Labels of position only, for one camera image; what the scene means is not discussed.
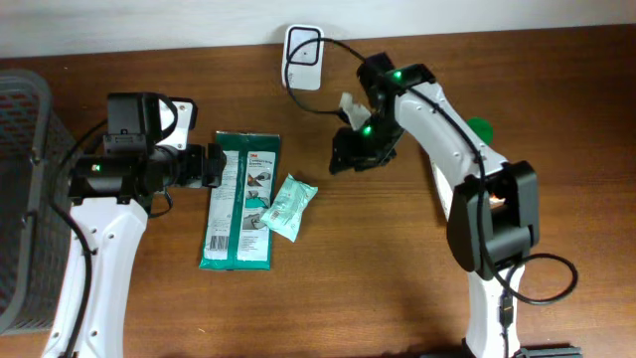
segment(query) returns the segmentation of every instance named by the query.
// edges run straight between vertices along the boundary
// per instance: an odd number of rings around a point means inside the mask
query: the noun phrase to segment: white wall outlet
[[[282,54],[282,84],[285,86],[285,66],[289,61],[289,86],[299,90],[318,90],[322,72],[324,43],[315,42],[303,46],[293,59],[289,55],[298,45],[309,39],[324,37],[321,28],[311,25],[291,25],[285,32],[285,46]]]

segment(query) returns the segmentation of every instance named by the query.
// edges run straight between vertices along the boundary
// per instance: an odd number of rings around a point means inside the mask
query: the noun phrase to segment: white wall
[[[636,22],[635,0],[0,0],[0,57]]]

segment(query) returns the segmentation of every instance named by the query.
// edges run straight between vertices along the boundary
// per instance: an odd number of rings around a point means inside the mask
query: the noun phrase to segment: wet wipes package
[[[269,209],[280,151],[273,134],[218,132],[228,160],[222,185],[212,190],[200,269],[269,269]]]
[[[287,174],[274,203],[261,216],[260,221],[294,243],[300,229],[302,212],[316,192],[318,188],[301,183]]]

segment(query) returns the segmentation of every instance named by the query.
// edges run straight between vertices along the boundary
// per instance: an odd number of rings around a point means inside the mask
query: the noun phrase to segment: wooden table
[[[636,357],[636,27],[351,41],[399,65],[425,63],[455,108],[495,128],[493,147],[527,159],[540,180],[535,252],[573,260],[566,301],[519,307],[525,345],[570,342],[587,357]],[[124,328],[126,357],[380,355],[458,345],[468,323],[465,272],[446,244],[426,155],[406,136],[387,167],[331,176],[342,123],[303,112],[280,83],[281,45],[1,61],[40,73],[78,137],[106,116],[106,95],[151,90],[193,98],[191,142],[215,131],[279,133],[277,178],[320,188],[295,244],[274,236],[271,271],[198,269],[209,193],[174,190],[137,251]],[[357,63],[326,50],[325,108],[362,91]],[[569,279],[528,266],[522,291],[547,296]],[[39,356],[45,334],[0,338],[0,356]]]

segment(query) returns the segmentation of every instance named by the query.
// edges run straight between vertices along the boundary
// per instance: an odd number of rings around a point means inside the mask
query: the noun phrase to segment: gray plastic basket
[[[28,71],[0,71],[0,333],[51,328],[71,229],[48,205],[55,165],[75,141],[51,110],[47,83]],[[56,183],[67,209],[68,172]]]

